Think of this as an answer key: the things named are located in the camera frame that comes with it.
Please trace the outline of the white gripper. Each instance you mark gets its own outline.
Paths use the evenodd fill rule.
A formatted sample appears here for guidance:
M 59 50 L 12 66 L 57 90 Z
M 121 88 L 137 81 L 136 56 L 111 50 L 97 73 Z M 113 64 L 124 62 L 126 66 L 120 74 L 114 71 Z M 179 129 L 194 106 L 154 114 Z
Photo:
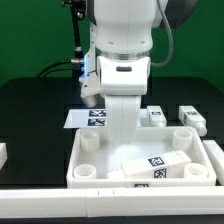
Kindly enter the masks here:
M 141 98 L 147 93 L 151 60 L 112 60 L 100 56 L 97 73 L 105 99 L 106 125 L 113 143 L 133 142 L 139 119 Z

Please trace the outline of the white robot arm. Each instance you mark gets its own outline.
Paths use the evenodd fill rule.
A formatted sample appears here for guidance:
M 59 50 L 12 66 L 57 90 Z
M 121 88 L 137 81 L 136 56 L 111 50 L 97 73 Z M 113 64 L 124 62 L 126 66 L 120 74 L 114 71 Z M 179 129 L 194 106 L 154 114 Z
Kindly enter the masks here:
M 134 140 L 141 97 L 153 63 L 151 30 L 171 30 L 193 13 L 197 0 L 88 0 L 93 29 L 81 97 L 93 107 L 105 99 L 106 130 L 113 143 Z

